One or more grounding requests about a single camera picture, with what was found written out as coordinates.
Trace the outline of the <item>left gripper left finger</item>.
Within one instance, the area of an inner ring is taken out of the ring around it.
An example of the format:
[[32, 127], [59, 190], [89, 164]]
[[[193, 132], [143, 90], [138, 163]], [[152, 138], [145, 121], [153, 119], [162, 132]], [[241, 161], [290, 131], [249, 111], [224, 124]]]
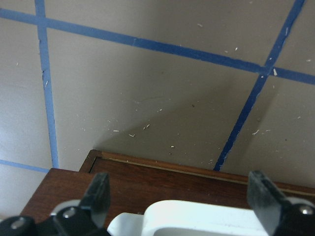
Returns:
[[109, 236], [103, 226], [110, 207], [107, 173], [94, 176], [83, 198], [75, 206], [65, 206], [44, 221], [30, 216], [13, 216], [0, 222], [2, 236]]

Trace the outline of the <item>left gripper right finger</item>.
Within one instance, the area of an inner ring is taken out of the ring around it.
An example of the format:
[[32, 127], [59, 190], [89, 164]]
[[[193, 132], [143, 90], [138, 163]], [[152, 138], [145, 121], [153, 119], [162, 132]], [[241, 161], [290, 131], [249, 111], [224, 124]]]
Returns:
[[249, 172], [247, 202], [269, 236], [315, 234], [315, 205], [286, 196], [261, 171]]

